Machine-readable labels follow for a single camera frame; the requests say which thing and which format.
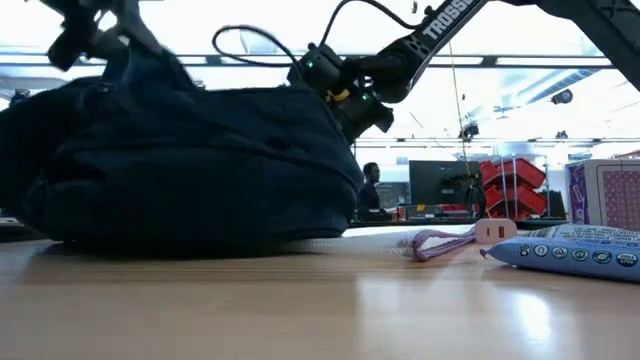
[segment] computer monitor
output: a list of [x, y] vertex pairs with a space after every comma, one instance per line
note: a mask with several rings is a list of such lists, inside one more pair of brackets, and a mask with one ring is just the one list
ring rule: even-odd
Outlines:
[[[480, 163], [469, 161], [469, 171], [478, 175], [482, 188]], [[465, 204], [466, 190], [472, 183], [464, 161], [409, 161], [409, 191], [412, 204]]]

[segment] purple box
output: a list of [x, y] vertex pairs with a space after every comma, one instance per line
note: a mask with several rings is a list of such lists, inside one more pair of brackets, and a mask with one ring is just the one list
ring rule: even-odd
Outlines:
[[565, 166], [569, 218], [640, 231], [640, 160], [586, 160]]

